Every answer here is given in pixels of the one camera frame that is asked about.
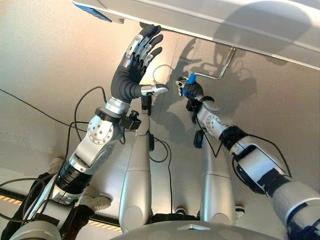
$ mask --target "white shoe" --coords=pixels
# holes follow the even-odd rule
[[[79,205],[86,205],[87,207],[91,208],[92,211],[97,212],[110,207],[111,199],[106,196],[92,197],[89,195],[84,195],[80,198]]]
[[[63,159],[56,157],[54,159],[52,159],[52,161],[50,162],[49,165],[49,171],[48,174],[53,175],[56,174],[61,166],[61,164],[63,163]]]
[[[235,220],[239,220],[245,215],[245,209],[243,206],[235,206]]]

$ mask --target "silver robot arm segment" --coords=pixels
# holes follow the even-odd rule
[[[218,139],[237,162],[236,172],[254,192],[266,194],[292,236],[320,230],[320,195],[289,177],[279,160],[258,142],[219,115],[219,108],[205,100],[197,113],[208,133]]]
[[[109,158],[115,144],[122,137],[123,127],[119,123],[121,117],[127,114],[129,107],[128,103],[110,98],[105,108],[97,108],[83,140],[57,175],[46,185],[34,207],[28,210],[29,220],[41,212],[44,202],[51,193],[50,201],[42,215],[58,220],[59,230],[63,227],[74,204],[89,185],[93,175]]]

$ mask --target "black velcro strap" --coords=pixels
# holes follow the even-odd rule
[[[280,188],[283,184],[289,183],[290,181],[281,175],[276,169],[271,169],[258,181],[260,186],[264,186],[263,189],[272,198],[275,191]]]

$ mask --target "floor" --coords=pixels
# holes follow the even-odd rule
[[[114,71],[141,29],[138,22],[130,20],[124,24],[101,21],[65,0],[6,0],[1,24],[1,89],[66,123],[72,121],[74,107],[88,89],[100,85],[110,96]],[[202,154],[193,147],[197,127],[185,109],[186,99],[177,95],[175,81],[190,72],[217,74],[229,48],[170,31],[163,31],[163,35],[163,52],[150,64],[142,84],[158,82],[170,87],[167,94],[153,98],[151,131],[172,149],[173,207],[183,205],[195,215],[200,204]],[[296,180],[320,190],[319,71],[237,50],[221,80],[198,81],[235,124],[281,148]],[[63,156],[67,128],[3,92],[0,97],[1,182],[45,172],[51,158]],[[79,107],[78,119],[88,121],[102,106],[101,93],[96,91]],[[132,102],[131,109],[140,110],[138,100]],[[132,133],[126,137],[127,144],[115,148],[91,183],[91,187],[113,196],[111,207],[101,212],[113,217],[118,215],[134,140]],[[77,144],[73,132],[70,153]],[[274,153],[269,145],[266,148]],[[161,145],[151,153],[158,159],[164,154]],[[168,213],[168,162],[150,164],[152,210]],[[251,192],[233,172],[231,175],[236,203],[246,210],[236,224],[283,239],[284,227],[268,199]],[[9,188],[26,192],[26,186]]]

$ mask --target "cable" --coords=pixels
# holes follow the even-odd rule
[[[203,130],[202,127],[200,126],[198,117],[196,117],[195,119],[196,119],[196,122],[198,123],[199,128],[200,128],[201,130]],[[206,132],[203,132],[203,135],[205,136],[205,139],[206,139],[206,141],[208,142],[208,144],[209,144],[209,146],[210,146],[210,148],[211,148],[211,150],[212,150],[212,152],[213,152],[214,157],[216,158],[216,157],[218,156],[219,152],[220,152],[220,149],[221,149],[222,145],[223,145],[223,141],[220,143],[219,148],[218,148],[218,150],[217,150],[216,153],[215,153],[215,150],[214,150],[214,148],[212,147],[212,145],[211,145],[211,143],[210,143],[210,141],[209,141],[209,139],[208,139],[208,137],[207,137],[207,135],[206,135]]]
[[[200,123],[199,123],[199,120],[198,120],[197,117],[196,117],[196,121],[197,121],[197,124],[199,125],[199,127],[201,128]],[[220,146],[219,146],[219,148],[218,148],[218,150],[217,150],[217,153],[215,153],[215,151],[214,151],[211,143],[209,142],[209,139],[208,139],[206,133],[204,132],[203,134],[204,134],[204,136],[205,136],[208,144],[210,145],[210,148],[211,148],[211,150],[212,150],[212,152],[213,152],[214,157],[217,157],[218,154],[219,154],[219,151],[220,151],[220,149],[221,149],[221,147],[222,147],[223,142],[220,143]],[[285,165],[285,167],[286,167],[288,176],[289,176],[290,178],[292,178],[292,174],[291,174],[289,165],[288,165],[288,163],[287,163],[287,161],[286,161],[286,159],[285,159],[285,156],[284,156],[283,153],[281,152],[280,148],[279,148],[274,142],[272,142],[272,141],[270,141],[270,140],[268,140],[268,139],[266,139],[266,138],[253,135],[253,134],[248,134],[248,136],[253,137],[253,138],[257,138],[257,139],[260,139],[260,140],[263,140],[263,141],[265,141],[265,142],[267,142],[267,143],[270,143],[272,146],[274,146],[275,149],[279,152],[279,154],[280,154],[280,156],[281,156],[281,158],[282,158],[282,161],[283,161],[283,163],[284,163],[284,165]],[[283,169],[282,169],[275,161],[273,161],[273,163],[274,163],[275,165],[277,165],[278,168],[280,168],[280,169],[283,171]]]
[[[106,98],[106,93],[105,93],[104,88],[102,86],[95,86],[94,88],[91,88],[89,91],[85,92],[82,95],[82,97],[79,99],[79,101],[77,102],[77,104],[76,104],[76,106],[74,108],[74,112],[73,112],[74,128],[75,128],[76,134],[77,134],[78,139],[80,140],[80,142],[82,141],[82,139],[81,139],[80,133],[78,131],[78,126],[77,126],[77,110],[78,110],[78,107],[79,107],[81,101],[85,98],[85,96],[87,96],[89,93],[91,93],[92,91],[94,91],[96,89],[101,89],[102,95],[103,95],[103,100],[104,100],[104,103],[106,104],[107,103],[107,98]]]
[[[151,159],[151,161],[155,162],[155,163],[163,163],[167,158],[168,158],[168,155],[169,155],[169,151],[167,149],[167,146],[165,144],[168,145],[168,143],[166,143],[165,141],[162,141],[156,137],[154,137],[154,139],[156,139],[155,143],[161,143],[163,146],[164,146],[164,149],[166,151],[166,155],[165,157],[162,159],[162,160],[154,160],[150,155],[149,155],[149,158]]]
[[[15,182],[22,182],[22,181],[38,181],[38,182],[40,182],[40,183],[42,184],[41,193],[43,192],[43,190],[45,189],[45,186],[46,186],[46,184],[45,184],[45,182],[44,182],[43,179],[34,178],[34,177],[26,177],[26,178],[19,178],[19,179],[13,179],[13,180],[10,180],[10,181],[6,181],[6,182],[0,184],[0,188],[1,188],[3,185],[7,185],[7,184],[10,184],[10,183],[15,183]],[[11,221],[11,222],[23,223],[23,222],[24,222],[24,220],[23,220],[23,217],[24,217],[23,212],[25,212],[25,211],[26,211],[26,208],[27,208],[27,207],[26,207],[26,206],[27,206],[26,203],[27,203],[27,202],[25,202],[25,203],[24,203],[24,206],[23,206],[22,219],[14,219],[14,218],[8,217],[8,216],[6,216],[6,215],[4,215],[4,214],[2,214],[2,213],[0,213],[0,217],[3,218],[3,219],[6,219],[6,220],[8,220],[8,221]]]
[[[44,178],[41,178],[42,181],[37,182],[37,183],[33,186],[33,188],[29,191],[29,193],[28,193],[28,195],[27,195],[27,197],[26,197],[26,199],[25,199],[24,206],[23,206],[23,210],[22,210],[22,225],[26,223],[26,221],[28,220],[28,217],[29,217],[29,215],[30,215],[30,212],[31,212],[31,211],[29,211],[29,213],[28,213],[27,216],[25,217],[26,212],[27,212],[28,202],[30,201],[30,198],[31,198],[32,193],[33,193],[33,192],[35,191],[35,189],[38,187],[38,184],[43,183],[43,184],[42,184],[42,189],[41,189],[41,191],[39,192],[39,194],[38,194],[38,196],[36,197],[36,199],[33,201],[33,204],[32,204],[32,206],[30,207],[30,209],[33,209],[33,208],[35,207],[35,205],[37,204],[38,200],[40,199],[42,193],[44,192],[45,187],[46,187],[46,182],[45,182],[45,180],[48,179],[48,178],[52,178],[52,177],[53,177],[53,175],[50,174],[50,175],[48,175],[48,176],[45,176]]]
[[[291,171],[290,171],[289,165],[288,165],[288,163],[287,163],[287,161],[286,161],[286,159],[285,159],[285,156],[284,156],[283,153],[281,152],[280,148],[279,148],[274,142],[272,142],[272,141],[270,141],[270,140],[268,140],[268,139],[265,139],[265,138],[263,138],[263,137],[253,135],[253,134],[248,134],[248,136],[253,137],[253,138],[256,138],[256,139],[260,139],[260,140],[265,141],[265,142],[267,142],[267,143],[270,143],[272,146],[274,146],[275,149],[279,152],[279,154],[280,154],[280,156],[281,156],[281,158],[282,158],[282,161],[283,161],[283,163],[284,163],[284,165],[285,165],[285,167],[286,167],[286,170],[287,170],[287,173],[288,173],[289,177],[292,178]]]
[[[234,157],[232,158],[232,169],[233,169],[235,175],[238,177],[238,179],[239,179],[244,185],[246,185],[247,187],[249,187],[248,184],[240,177],[240,175],[239,175],[238,172],[236,171],[235,158],[234,158]]]
[[[119,142],[122,144],[122,145],[125,145],[126,144],[126,135],[125,135],[125,128],[122,129],[122,138],[123,138],[123,141],[121,141],[121,139],[119,139]]]
[[[61,166],[60,166],[60,168],[59,168],[59,170],[58,170],[58,173],[60,172],[61,168],[63,167],[63,165],[64,165],[65,162],[67,161],[67,156],[68,156],[68,153],[69,153],[69,143],[70,143],[71,127],[72,127],[72,124],[74,124],[74,123],[75,123],[75,122],[71,122],[71,123],[69,124],[68,135],[67,135],[67,139],[66,139],[65,154],[64,154],[63,162],[62,162],[62,164],[61,164]],[[86,122],[86,121],[78,121],[78,123],[80,123],[80,124],[88,124],[88,122]],[[51,188],[50,188],[50,191],[49,191],[49,194],[48,194],[48,196],[47,196],[47,198],[46,198],[46,200],[45,200],[45,202],[44,202],[44,206],[42,207],[41,212],[39,213],[39,216],[44,213],[44,211],[45,211],[45,209],[46,209],[46,206],[47,206],[47,204],[48,204],[48,202],[49,202],[49,200],[50,200],[50,196],[51,196],[51,194],[52,194],[52,192],[53,192],[53,190],[54,190],[54,187],[55,187],[55,185],[52,184],[52,186],[51,186]]]
[[[159,84],[159,82],[157,82],[156,79],[155,79],[155,72],[156,72],[156,70],[157,70],[158,68],[161,68],[161,67],[164,67],[164,66],[169,67],[171,70],[174,70],[174,68],[171,67],[171,66],[168,65],[168,64],[162,64],[162,65],[160,65],[160,66],[157,66],[157,67],[153,70],[153,73],[152,73],[153,82],[154,82],[155,84]]]
[[[60,121],[60,120],[54,118],[53,116],[50,116],[49,114],[45,113],[44,111],[40,110],[39,108],[37,108],[37,107],[31,105],[30,103],[22,100],[21,98],[19,98],[19,97],[15,96],[15,95],[13,95],[13,94],[11,94],[11,93],[3,90],[3,89],[0,89],[0,91],[2,91],[3,93],[5,93],[5,94],[7,94],[7,95],[9,95],[9,96],[11,96],[11,97],[13,97],[13,98],[21,101],[21,102],[23,102],[24,104],[26,104],[26,105],[28,105],[29,107],[37,110],[38,112],[42,113],[43,115],[47,116],[48,118],[50,118],[50,119],[52,119],[52,120],[54,120],[54,121],[56,121],[56,122],[58,122],[58,123],[60,123],[60,124],[63,124],[63,125],[65,125],[65,126],[67,126],[67,127],[69,126],[69,124],[67,124],[67,123],[65,123],[65,122],[63,122],[63,121]]]

